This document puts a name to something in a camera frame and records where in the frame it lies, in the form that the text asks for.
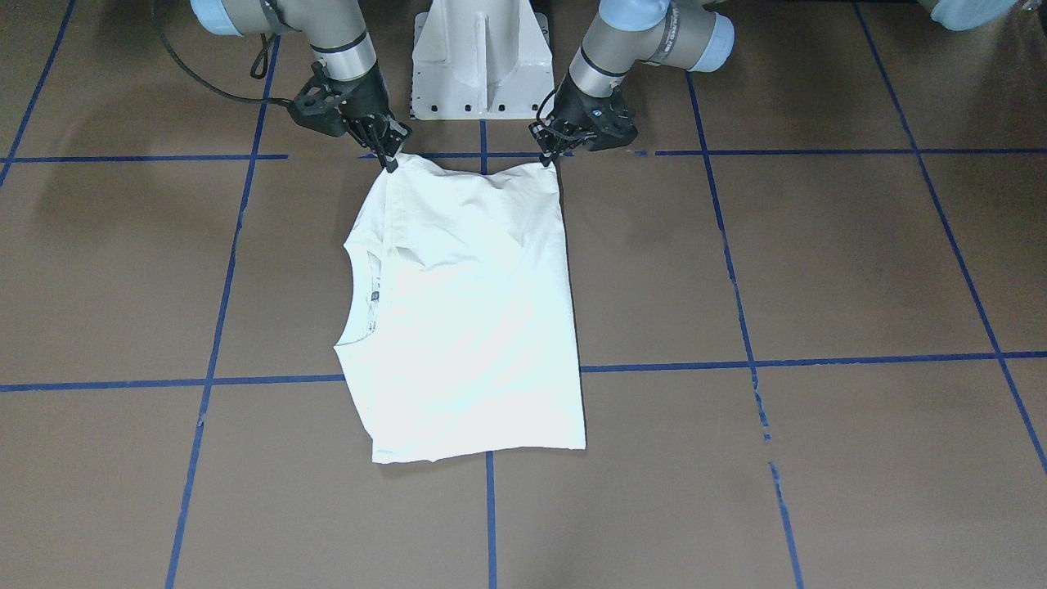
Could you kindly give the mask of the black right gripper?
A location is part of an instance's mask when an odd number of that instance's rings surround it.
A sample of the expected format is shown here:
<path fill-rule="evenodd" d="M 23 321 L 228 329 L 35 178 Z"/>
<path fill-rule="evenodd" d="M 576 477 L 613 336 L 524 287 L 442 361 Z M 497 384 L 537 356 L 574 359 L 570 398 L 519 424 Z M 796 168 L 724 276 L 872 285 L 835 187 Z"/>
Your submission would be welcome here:
<path fill-rule="evenodd" d="M 413 135 L 411 127 L 401 124 L 389 110 L 389 91 L 380 65 L 374 64 L 355 80 L 326 80 L 326 118 L 329 134 L 351 134 L 366 146 L 386 172 L 398 168 L 397 156 Z"/>

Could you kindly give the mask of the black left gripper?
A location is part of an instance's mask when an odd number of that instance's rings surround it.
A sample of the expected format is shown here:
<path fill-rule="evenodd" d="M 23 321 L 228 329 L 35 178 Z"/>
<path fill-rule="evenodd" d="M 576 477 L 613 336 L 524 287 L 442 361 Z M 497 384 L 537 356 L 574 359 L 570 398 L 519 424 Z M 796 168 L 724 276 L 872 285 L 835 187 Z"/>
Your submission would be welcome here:
<path fill-rule="evenodd" d="M 612 91 L 616 89 L 623 92 L 620 87 L 612 86 Z M 586 108 L 598 98 L 606 97 L 593 97 L 583 92 L 572 77 L 564 78 L 555 93 L 550 127 L 543 122 L 528 124 L 528 131 L 539 150 L 542 167 L 549 168 L 557 158 L 583 145 L 586 132 L 591 129 L 591 116 Z"/>

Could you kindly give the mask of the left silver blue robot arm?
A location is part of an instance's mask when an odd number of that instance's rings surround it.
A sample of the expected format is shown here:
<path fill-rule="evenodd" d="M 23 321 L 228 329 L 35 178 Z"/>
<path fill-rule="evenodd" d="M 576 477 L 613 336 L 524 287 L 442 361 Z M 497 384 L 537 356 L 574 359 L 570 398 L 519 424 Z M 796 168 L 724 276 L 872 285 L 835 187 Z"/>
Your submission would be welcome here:
<path fill-rule="evenodd" d="M 785 4 L 919 5 L 932 22 L 949 31 L 980 29 L 1023 1 L 758 1 Z M 638 137 L 633 109 L 622 83 L 636 64 L 687 72 L 720 70 L 732 56 L 736 29 L 728 16 L 711 12 L 722 1 L 600 1 L 586 36 L 564 77 L 533 106 L 528 131 L 541 165 L 552 168 L 578 150 L 608 151 Z M 721 149 L 715 156 L 785 155 L 1045 155 L 1044 146 L 966 148 L 801 148 Z"/>

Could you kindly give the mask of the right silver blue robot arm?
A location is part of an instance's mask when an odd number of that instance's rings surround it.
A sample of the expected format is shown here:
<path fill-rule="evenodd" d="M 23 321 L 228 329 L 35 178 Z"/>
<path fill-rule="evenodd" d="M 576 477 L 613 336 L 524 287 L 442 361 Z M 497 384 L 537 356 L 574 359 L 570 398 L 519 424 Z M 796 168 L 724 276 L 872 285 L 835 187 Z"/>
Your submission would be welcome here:
<path fill-rule="evenodd" d="M 195 18 L 210 33 L 302 33 L 315 61 L 299 93 L 284 101 L 296 124 L 325 134 L 350 134 L 386 172 L 411 128 L 396 120 L 389 93 L 357 1 L 193 1 Z"/>

